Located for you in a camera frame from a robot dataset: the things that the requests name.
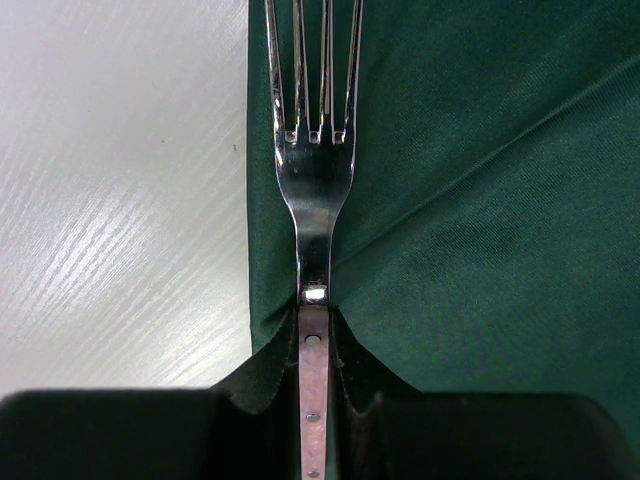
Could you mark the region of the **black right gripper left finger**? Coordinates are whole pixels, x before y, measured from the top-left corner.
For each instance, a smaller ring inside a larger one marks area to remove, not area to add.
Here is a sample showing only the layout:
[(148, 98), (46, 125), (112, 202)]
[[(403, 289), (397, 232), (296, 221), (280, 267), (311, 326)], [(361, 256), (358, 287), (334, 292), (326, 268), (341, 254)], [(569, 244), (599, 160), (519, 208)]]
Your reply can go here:
[(32, 390), (1, 402), (4, 479), (294, 479), (297, 328), (205, 389)]

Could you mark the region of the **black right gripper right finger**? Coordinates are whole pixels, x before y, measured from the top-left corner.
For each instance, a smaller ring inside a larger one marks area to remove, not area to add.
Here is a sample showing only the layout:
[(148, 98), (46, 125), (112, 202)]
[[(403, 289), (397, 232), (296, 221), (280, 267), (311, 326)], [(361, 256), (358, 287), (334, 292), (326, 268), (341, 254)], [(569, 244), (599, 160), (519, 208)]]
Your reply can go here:
[(564, 393), (421, 392), (331, 313), (340, 479), (636, 479), (639, 462), (597, 402)]

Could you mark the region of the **fork with pink handle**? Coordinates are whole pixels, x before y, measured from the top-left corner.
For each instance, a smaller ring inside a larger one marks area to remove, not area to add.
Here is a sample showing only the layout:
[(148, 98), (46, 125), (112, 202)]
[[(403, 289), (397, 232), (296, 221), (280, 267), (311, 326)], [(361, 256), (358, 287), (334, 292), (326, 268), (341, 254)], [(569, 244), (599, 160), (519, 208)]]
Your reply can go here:
[(355, 169), (363, 4), (353, 4), (344, 124), (334, 125), (333, 4), (322, 4), (319, 126), (308, 105), (304, 4), (293, 4), (294, 125), (285, 126), (275, 4), (264, 4), (273, 114), (275, 171), (291, 214), (296, 249), (296, 321), (301, 475), (326, 476), (330, 367), (332, 239)]

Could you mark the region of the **dark green cloth napkin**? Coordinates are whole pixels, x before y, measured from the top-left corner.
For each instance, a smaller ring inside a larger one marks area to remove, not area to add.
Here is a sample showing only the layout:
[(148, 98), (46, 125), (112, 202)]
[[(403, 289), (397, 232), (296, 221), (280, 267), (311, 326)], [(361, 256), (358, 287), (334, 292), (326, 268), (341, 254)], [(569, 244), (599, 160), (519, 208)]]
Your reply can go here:
[(639, 5), (368, 1), (332, 301), (424, 391), (639, 425)]

